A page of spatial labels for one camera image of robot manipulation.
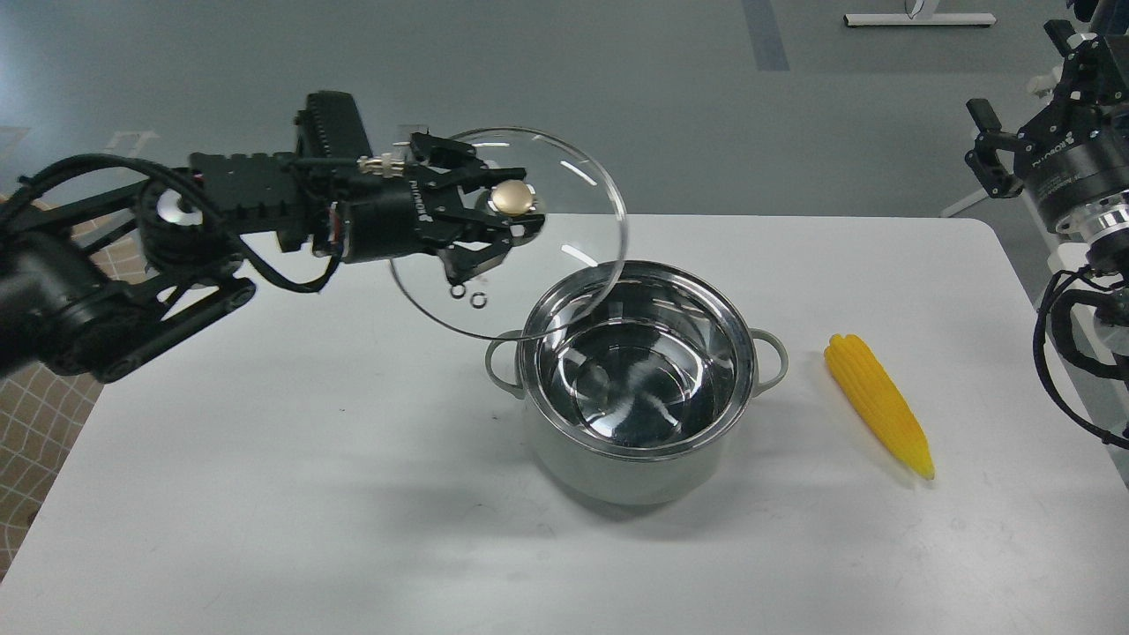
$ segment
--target toy corn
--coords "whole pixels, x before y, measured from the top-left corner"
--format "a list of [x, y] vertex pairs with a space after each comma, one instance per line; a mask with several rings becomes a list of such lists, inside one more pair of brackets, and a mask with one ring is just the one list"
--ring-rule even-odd
[[899, 461], [934, 477], [929, 442], [902, 393], [858, 336], [832, 336], [823, 357], [851, 406]]

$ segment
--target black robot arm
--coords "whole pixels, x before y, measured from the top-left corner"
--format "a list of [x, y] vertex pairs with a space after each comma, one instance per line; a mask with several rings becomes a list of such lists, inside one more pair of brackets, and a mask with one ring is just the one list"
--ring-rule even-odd
[[[1059, 394], [1047, 365], [1048, 334], [1059, 355], [1103, 379], [1129, 382], [1129, 36], [1075, 33], [1066, 20], [1044, 25], [1062, 55], [1062, 77], [1050, 103], [1016, 132], [1005, 132], [987, 99], [970, 99], [979, 130], [964, 159], [991, 198], [1026, 190], [1045, 229], [1080, 240], [1089, 250], [1083, 269], [1056, 273], [1040, 303], [1032, 342], [1035, 369], [1056, 405], [1103, 443], [1129, 447], [1129, 428], [1113, 433], [1075, 412]], [[999, 153], [1014, 155], [1012, 169]], [[1122, 280], [1101, 285], [1108, 276]], [[1071, 289], [1075, 282], [1092, 290]], [[1095, 310], [1094, 330], [1114, 364], [1089, 357], [1075, 341], [1070, 310]]]
[[[79, 155], [21, 179], [0, 207], [0, 376], [41, 359], [59, 374], [119, 380], [250, 301], [254, 282], [236, 277], [244, 262], [274, 286], [316, 293], [339, 263], [426, 253], [443, 261], [437, 284], [454, 286], [500, 264], [544, 223], [492, 205], [499, 191], [527, 188], [525, 169], [488, 166], [470, 145], [415, 132], [400, 151], [374, 156], [349, 94], [309, 95], [295, 124], [292, 153], [193, 154], [178, 169]], [[32, 206], [112, 167], [146, 180], [46, 211]], [[98, 218], [97, 230], [72, 238], [76, 225]], [[134, 229], [149, 278], [113, 280], [90, 256]], [[285, 252], [309, 243], [327, 259], [324, 273], [287, 279], [242, 238], [259, 232], [273, 232]], [[174, 311], [201, 287], [210, 293]]]

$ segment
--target black cable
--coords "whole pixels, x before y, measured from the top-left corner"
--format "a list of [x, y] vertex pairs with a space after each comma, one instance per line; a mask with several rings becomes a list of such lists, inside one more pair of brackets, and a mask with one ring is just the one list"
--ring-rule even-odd
[[41, 198], [50, 190], [84, 174], [111, 167], [132, 169], [181, 194], [189, 205], [199, 209], [219, 230], [224, 232], [255, 271], [275, 287], [294, 293], [317, 293], [325, 287], [341, 262], [340, 256], [334, 254], [330, 256], [330, 261], [321, 277], [307, 282], [295, 282], [282, 276], [282, 273], [263, 260], [238, 234], [229, 230], [224, 215], [216, 207], [216, 203], [204, 195], [189, 177], [158, 163], [116, 155], [76, 155], [51, 164], [30, 179], [21, 179], [20, 182], [24, 183], [24, 186], [17, 190], [11, 199], [0, 207], [0, 235], [6, 233], [7, 225], [11, 219], [21, 214], [34, 200]]
[[[1075, 280], [1082, 279], [1086, 273], [1089, 272], [1089, 266], [1084, 266], [1077, 271], [1058, 271], [1049, 282], [1047, 282], [1047, 289], [1043, 290], [1043, 299], [1039, 305], [1039, 310], [1035, 313], [1035, 332], [1032, 341], [1032, 351], [1035, 360], [1035, 373], [1039, 375], [1039, 381], [1043, 385], [1043, 390], [1051, 398], [1051, 401], [1059, 407], [1059, 410], [1066, 414], [1074, 423], [1078, 424], [1084, 430], [1099, 437], [1102, 443], [1106, 445], [1115, 445], [1129, 450], [1129, 440], [1126, 440], [1117, 434], [1100, 428], [1094, 424], [1089, 423], [1083, 416], [1074, 411], [1073, 408], [1062, 399], [1059, 393], [1058, 388], [1054, 385], [1054, 380], [1051, 377], [1050, 368], [1047, 365], [1047, 316], [1050, 313], [1054, 303], [1062, 296], [1062, 294], [1074, 284]], [[1062, 276], [1068, 276], [1066, 281], [1060, 284]]]

